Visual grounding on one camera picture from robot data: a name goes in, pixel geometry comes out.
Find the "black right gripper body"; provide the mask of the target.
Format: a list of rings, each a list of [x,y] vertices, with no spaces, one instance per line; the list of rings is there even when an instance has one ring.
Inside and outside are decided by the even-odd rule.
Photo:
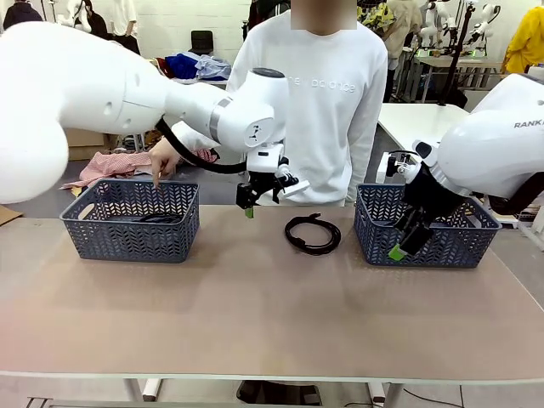
[[[405,184],[402,197],[409,208],[422,212],[424,221],[451,215],[465,200],[464,196],[442,186],[426,164],[422,164],[416,177]]]

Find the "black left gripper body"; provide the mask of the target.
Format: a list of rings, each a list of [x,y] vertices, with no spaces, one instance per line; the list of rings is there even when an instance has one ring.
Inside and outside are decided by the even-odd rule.
[[[254,192],[268,192],[279,186],[274,173],[249,172],[248,175],[248,183]]]

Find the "person's right hand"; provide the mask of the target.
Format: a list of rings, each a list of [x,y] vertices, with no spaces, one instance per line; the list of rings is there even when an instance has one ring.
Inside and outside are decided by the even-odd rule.
[[[175,174],[181,156],[166,139],[161,139],[149,152],[153,183],[159,187],[162,179]]]

